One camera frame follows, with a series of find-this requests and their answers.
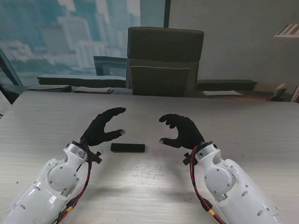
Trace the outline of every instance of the city skyline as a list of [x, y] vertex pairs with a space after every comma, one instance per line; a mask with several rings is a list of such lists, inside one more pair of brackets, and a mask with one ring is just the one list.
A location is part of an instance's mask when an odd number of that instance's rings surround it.
[[0, 0], [0, 48], [17, 74], [34, 61], [41, 74], [96, 75], [93, 56], [127, 56], [132, 26], [140, 0]]

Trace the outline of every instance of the wall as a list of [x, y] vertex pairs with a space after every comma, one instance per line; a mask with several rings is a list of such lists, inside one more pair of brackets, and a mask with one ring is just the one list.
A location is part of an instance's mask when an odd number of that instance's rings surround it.
[[299, 85], [299, 39], [273, 37], [299, 23], [298, 0], [172, 0], [170, 28], [205, 32], [198, 79], [252, 79], [255, 90]]

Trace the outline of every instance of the tabletop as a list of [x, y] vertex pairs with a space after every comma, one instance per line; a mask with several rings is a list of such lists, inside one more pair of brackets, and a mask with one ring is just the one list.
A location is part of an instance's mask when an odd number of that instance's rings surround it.
[[[297, 223], [299, 208], [299, 105], [296, 103], [25, 92], [0, 119], [0, 214], [37, 176], [44, 163], [62, 159], [63, 148], [79, 140], [98, 113], [123, 106], [106, 131], [124, 129], [113, 142], [146, 145], [143, 154], [118, 154], [110, 142], [92, 147], [102, 152], [90, 184], [67, 216], [66, 224], [215, 224], [196, 198], [187, 149], [159, 144], [177, 131], [158, 122], [168, 113], [189, 117], [224, 159], [236, 161], [276, 202], [284, 224]], [[78, 176], [83, 182], [87, 165]], [[216, 203], [196, 167], [203, 197]]]

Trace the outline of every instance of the white plastic casing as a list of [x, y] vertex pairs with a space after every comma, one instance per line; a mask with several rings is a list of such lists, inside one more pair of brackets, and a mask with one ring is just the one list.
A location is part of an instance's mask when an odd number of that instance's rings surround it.
[[54, 222], [78, 184], [76, 169], [86, 159], [86, 152], [73, 144], [64, 151], [66, 158], [48, 161], [27, 190], [9, 206], [2, 224]]
[[209, 145], [196, 154], [205, 184], [230, 224], [282, 224], [274, 202], [232, 160]]

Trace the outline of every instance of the paper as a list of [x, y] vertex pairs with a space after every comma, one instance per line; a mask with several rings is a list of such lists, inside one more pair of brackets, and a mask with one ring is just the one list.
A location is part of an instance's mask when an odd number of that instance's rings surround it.
[[113, 89], [108, 88], [89, 88], [89, 87], [79, 87], [74, 92], [84, 92], [84, 93], [102, 93], [102, 94], [110, 94], [113, 92]]
[[203, 91], [206, 96], [242, 96], [242, 94], [230, 90], [230, 91]]

